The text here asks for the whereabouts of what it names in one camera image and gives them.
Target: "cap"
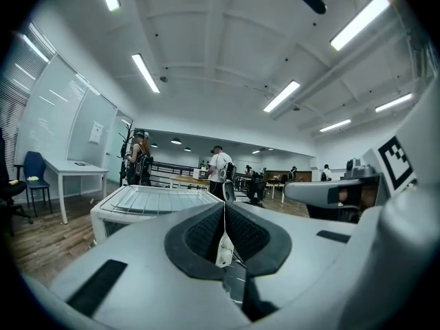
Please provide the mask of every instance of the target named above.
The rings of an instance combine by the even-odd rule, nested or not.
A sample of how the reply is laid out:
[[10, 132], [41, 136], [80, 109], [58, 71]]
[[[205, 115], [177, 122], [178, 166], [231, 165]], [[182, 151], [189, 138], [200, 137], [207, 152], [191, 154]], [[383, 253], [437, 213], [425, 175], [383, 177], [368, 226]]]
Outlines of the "cap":
[[143, 132], [142, 130], [138, 130], [135, 132], [135, 137], [145, 138], [145, 132]]
[[222, 151], [222, 150], [223, 150], [223, 147], [222, 147], [222, 146], [214, 146], [214, 148], [211, 149], [211, 154], [214, 154], [214, 151], [215, 151], [216, 149], [220, 149], [220, 150]]

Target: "desk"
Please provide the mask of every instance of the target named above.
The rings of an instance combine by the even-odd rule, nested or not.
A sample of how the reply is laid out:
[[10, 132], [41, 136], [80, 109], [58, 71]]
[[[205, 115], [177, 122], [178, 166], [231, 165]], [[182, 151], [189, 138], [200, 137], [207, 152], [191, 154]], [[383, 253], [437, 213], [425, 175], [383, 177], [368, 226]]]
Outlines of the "desk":
[[[67, 223], [66, 208], [64, 205], [64, 188], [63, 188], [63, 177], [64, 176], [104, 176], [104, 183], [102, 185], [102, 198], [107, 196], [107, 173], [108, 170], [104, 168], [98, 168], [93, 165], [79, 166], [76, 165], [76, 160], [60, 160], [60, 159], [47, 159], [44, 158], [47, 166], [49, 166], [58, 175], [58, 196], [60, 199], [60, 209], [61, 217], [63, 218], [63, 223]], [[80, 194], [83, 192], [83, 179], [81, 178], [80, 184]]]
[[185, 184], [195, 184], [197, 186], [206, 187], [206, 189], [209, 191], [209, 179], [194, 179], [192, 176], [174, 175], [170, 177], [170, 188], [173, 188], [174, 182], [177, 182], [179, 188], [180, 183], [184, 182]]
[[[275, 193], [275, 187], [284, 187], [284, 184], [266, 184], [266, 187], [272, 187], [272, 199], [273, 199]], [[284, 190], [283, 190], [283, 197], [281, 198], [281, 203], [284, 203]]]

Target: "white t-shirt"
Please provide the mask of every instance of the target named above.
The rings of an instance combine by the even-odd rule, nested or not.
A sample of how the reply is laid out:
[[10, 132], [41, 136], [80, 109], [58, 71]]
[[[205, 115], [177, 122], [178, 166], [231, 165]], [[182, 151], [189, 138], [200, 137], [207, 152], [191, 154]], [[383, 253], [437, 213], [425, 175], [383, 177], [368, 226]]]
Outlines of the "white t-shirt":
[[331, 181], [331, 171], [328, 168], [324, 169], [324, 174], [327, 176], [327, 181]]
[[210, 180], [213, 182], [224, 182], [224, 179], [219, 177], [219, 173], [222, 168], [226, 167], [228, 162], [232, 162], [232, 158], [226, 153], [219, 153], [212, 157], [209, 165], [215, 167], [214, 172], [211, 174]]

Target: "blue chair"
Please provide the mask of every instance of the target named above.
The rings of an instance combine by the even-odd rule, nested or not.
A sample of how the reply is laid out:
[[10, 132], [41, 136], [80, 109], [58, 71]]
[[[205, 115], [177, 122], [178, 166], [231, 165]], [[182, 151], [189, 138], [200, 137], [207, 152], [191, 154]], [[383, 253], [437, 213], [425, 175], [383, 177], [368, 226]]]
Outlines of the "blue chair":
[[[46, 163], [40, 153], [34, 151], [28, 151], [26, 153], [25, 162], [23, 163], [23, 172], [25, 173], [25, 179], [27, 182], [26, 198], [27, 206], [29, 206], [28, 188], [32, 197], [32, 206], [34, 207], [34, 214], [36, 216], [35, 202], [34, 202], [34, 190], [43, 191], [43, 202], [46, 205], [45, 189], [47, 189], [47, 200], [49, 201], [50, 212], [52, 212], [52, 204], [50, 202], [50, 185], [43, 179], [44, 172], [46, 171]], [[38, 181], [28, 181], [28, 177], [37, 176]]]

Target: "window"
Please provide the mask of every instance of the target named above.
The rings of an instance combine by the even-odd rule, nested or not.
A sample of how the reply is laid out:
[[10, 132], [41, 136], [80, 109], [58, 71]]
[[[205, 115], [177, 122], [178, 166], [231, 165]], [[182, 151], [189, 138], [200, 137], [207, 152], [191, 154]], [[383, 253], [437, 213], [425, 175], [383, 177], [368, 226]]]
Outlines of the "window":
[[10, 179], [14, 179], [14, 153], [17, 144], [20, 118], [43, 70], [56, 50], [29, 23], [16, 38], [0, 75], [0, 127], [5, 139], [5, 161]]

